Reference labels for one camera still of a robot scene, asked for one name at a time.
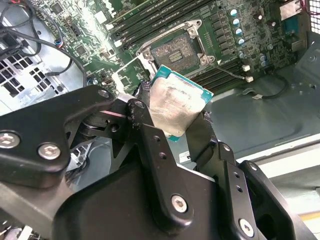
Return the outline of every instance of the white connector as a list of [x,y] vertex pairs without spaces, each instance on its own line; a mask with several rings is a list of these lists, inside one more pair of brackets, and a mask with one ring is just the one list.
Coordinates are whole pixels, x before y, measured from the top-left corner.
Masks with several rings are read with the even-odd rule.
[[245,80],[248,82],[248,83],[251,83],[254,81],[254,77],[253,76],[246,76],[245,77]]
[[242,65],[242,69],[244,72],[250,71],[250,66],[249,65]]

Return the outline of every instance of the chip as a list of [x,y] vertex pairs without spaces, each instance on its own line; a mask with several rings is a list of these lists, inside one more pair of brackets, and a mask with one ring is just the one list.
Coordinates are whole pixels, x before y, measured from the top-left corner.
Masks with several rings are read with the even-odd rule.
[[150,52],[159,66],[167,66],[178,73],[200,65],[187,32],[151,49]]
[[82,55],[86,52],[85,48],[83,46],[79,46],[76,48],[76,52],[79,54],[79,55]]
[[59,13],[62,13],[64,11],[64,9],[61,7],[61,5],[58,2],[53,4],[51,6],[51,9],[55,14],[59,14]]

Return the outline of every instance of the bolt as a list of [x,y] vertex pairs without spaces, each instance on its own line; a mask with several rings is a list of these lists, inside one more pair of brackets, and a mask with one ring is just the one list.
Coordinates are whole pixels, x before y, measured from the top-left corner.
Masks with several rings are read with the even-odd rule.
[[230,147],[229,147],[227,144],[223,144],[223,147],[224,147],[225,150],[227,150],[228,152],[230,152],[231,149],[230,149]]
[[206,65],[208,62],[207,62],[207,58],[205,56],[203,56],[202,58],[200,58],[200,63],[201,65]]
[[193,34],[195,34],[195,30],[189,29],[189,30],[188,30],[188,33],[189,33],[190,35],[193,35]]
[[188,205],[186,201],[179,195],[173,195],[171,198],[172,205],[174,209],[179,213],[185,213],[187,211]]
[[0,148],[1,149],[12,149],[18,146],[20,138],[18,135],[12,132],[1,132],[0,133]]
[[106,90],[102,90],[102,89],[99,89],[98,90],[98,94],[104,98],[108,98],[109,97],[109,93],[106,91]]
[[253,170],[255,170],[255,171],[258,170],[257,166],[255,164],[253,164],[252,162],[249,162],[249,165]]
[[52,143],[46,143],[39,147],[38,154],[44,159],[54,160],[60,156],[61,151],[56,145]]
[[252,228],[251,224],[245,220],[245,219],[240,219],[239,220],[239,225],[241,230],[247,235],[249,238],[252,238],[255,235],[255,231]]
[[141,109],[145,108],[145,105],[141,101],[135,101],[134,103],[135,103],[136,106],[138,106]]
[[143,56],[144,56],[145,58],[150,58],[151,52],[145,51],[145,52],[143,53]]

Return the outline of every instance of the motherboard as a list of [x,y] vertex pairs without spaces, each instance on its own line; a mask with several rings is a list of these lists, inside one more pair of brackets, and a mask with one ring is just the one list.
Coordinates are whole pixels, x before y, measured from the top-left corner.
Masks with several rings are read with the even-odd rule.
[[[296,61],[276,0],[33,0],[57,22],[87,84],[132,94],[161,65],[214,94]],[[55,26],[41,13],[55,36]]]

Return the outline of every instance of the ventilation grille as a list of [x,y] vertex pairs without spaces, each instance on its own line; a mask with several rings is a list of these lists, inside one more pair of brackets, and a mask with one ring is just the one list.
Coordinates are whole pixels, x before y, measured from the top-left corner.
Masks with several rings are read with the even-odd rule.
[[[310,12],[320,13],[320,0],[309,1]],[[310,17],[311,31],[320,34],[320,15]]]
[[37,57],[20,54],[0,61],[0,115],[67,92]]

